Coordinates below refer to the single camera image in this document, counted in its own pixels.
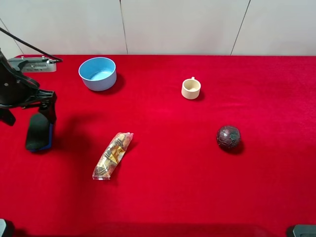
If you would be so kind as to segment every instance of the maroon ball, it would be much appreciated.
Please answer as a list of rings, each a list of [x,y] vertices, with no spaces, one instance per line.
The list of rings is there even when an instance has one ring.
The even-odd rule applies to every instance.
[[[239,145],[240,133],[236,127],[224,126],[217,132],[217,144],[224,150],[231,150]]]

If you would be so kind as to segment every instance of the cream cup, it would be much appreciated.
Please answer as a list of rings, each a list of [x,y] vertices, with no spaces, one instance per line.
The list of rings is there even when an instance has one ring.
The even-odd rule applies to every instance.
[[[183,95],[183,97],[189,100],[193,100],[198,97],[200,90],[201,83],[198,80],[195,80],[194,77],[192,77],[183,81],[181,94]]]

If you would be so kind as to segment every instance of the snack bag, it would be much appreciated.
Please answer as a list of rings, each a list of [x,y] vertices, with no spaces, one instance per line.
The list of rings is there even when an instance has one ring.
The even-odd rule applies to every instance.
[[[103,152],[103,155],[99,159],[99,162],[94,168],[92,178],[97,180],[107,180],[122,160],[124,153],[133,138],[133,133],[119,132],[111,141],[107,149]]]

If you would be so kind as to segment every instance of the blue bowl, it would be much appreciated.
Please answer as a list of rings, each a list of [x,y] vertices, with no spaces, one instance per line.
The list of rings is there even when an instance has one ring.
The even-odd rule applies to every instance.
[[[91,58],[79,67],[83,83],[94,91],[111,88],[117,80],[116,65],[109,58]]]

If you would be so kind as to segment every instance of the table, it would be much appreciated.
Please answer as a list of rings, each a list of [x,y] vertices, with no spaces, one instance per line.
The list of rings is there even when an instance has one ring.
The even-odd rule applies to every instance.
[[[61,57],[30,74],[58,96],[52,149],[24,148],[35,109],[0,123],[0,218],[18,235],[284,237],[316,223],[316,57],[109,55],[118,79],[104,92],[78,75],[93,55]],[[226,124],[235,154],[216,143]],[[134,133],[128,152],[92,180],[117,132]]]

